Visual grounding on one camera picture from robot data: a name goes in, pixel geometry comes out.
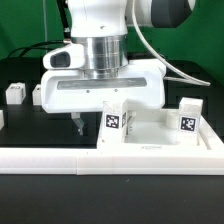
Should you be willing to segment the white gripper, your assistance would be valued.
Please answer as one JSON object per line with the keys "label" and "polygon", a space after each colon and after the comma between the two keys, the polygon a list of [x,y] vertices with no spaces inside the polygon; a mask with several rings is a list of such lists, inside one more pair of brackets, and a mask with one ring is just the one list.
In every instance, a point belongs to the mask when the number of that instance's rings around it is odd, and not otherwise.
{"label": "white gripper", "polygon": [[[72,113],[71,119],[83,135],[79,112],[100,112],[106,101],[126,100],[130,110],[160,109],[165,104],[163,78],[166,67],[157,59],[137,59],[115,70],[113,77],[85,76],[84,47],[69,44],[43,58],[46,72],[41,79],[41,103],[48,113]],[[128,111],[126,134],[132,129],[136,111]]]}

